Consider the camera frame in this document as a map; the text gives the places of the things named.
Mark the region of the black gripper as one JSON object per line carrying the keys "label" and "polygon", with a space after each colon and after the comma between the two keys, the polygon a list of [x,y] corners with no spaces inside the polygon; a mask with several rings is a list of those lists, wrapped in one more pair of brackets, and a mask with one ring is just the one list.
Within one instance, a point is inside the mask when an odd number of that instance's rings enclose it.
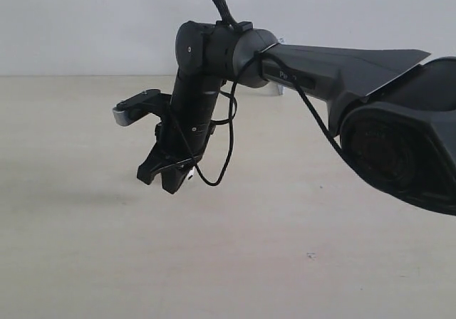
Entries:
{"label": "black gripper", "polygon": [[215,94],[191,96],[157,95],[162,108],[162,128],[159,144],[154,144],[145,161],[140,164],[136,177],[144,184],[151,184],[160,173],[162,189],[174,194],[191,172],[188,164],[170,166],[167,155],[179,158],[197,157],[205,150],[214,107]]}

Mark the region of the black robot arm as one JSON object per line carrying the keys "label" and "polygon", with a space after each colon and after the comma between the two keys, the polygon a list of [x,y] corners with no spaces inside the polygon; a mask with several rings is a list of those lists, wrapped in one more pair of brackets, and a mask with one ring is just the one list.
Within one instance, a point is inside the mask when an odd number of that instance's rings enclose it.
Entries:
{"label": "black robot arm", "polygon": [[350,168],[375,189],[413,206],[455,214],[455,59],[416,49],[360,50],[280,44],[250,23],[181,25],[172,95],[157,142],[138,167],[176,192],[201,159],[222,85],[276,82],[325,102],[321,129]]}

